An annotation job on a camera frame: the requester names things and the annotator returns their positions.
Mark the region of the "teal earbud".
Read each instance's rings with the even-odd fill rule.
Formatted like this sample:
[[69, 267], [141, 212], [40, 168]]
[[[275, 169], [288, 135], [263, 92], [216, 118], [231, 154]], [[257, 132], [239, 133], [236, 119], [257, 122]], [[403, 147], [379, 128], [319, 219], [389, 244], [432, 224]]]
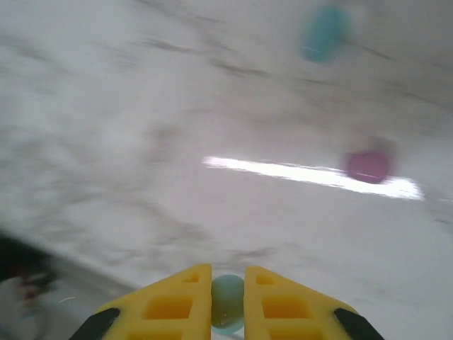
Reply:
[[244, 326], [244, 280], [225, 274], [212, 280], [211, 328], [214, 333], [232, 335]]
[[335, 57], [350, 31], [345, 0], [323, 0], [302, 26], [300, 54], [309, 62], [327, 62]]

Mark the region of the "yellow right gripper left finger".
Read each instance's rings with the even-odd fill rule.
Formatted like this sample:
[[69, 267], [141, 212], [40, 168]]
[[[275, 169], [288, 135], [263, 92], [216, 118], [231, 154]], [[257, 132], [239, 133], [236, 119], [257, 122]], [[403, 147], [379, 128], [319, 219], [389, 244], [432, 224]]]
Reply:
[[212, 266], [191, 266], [99, 307], [72, 340], [211, 340]]

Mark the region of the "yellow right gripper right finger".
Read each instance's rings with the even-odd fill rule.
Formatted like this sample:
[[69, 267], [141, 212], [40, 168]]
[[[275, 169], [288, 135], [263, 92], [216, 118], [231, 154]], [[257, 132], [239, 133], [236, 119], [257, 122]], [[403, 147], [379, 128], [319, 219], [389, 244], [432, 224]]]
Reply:
[[353, 307], [260, 266], [246, 268], [246, 340], [384, 340]]

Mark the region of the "purple earbud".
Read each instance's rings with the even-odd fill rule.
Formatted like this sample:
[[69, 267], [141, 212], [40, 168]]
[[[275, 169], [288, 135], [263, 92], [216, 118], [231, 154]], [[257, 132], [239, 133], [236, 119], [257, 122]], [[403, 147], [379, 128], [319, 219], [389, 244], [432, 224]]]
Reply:
[[369, 184], [380, 184], [387, 180], [393, 167], [393, 147], [384, 143], [375, 143], [366, 149], [348, 152], [344, 161], [347, 177]]

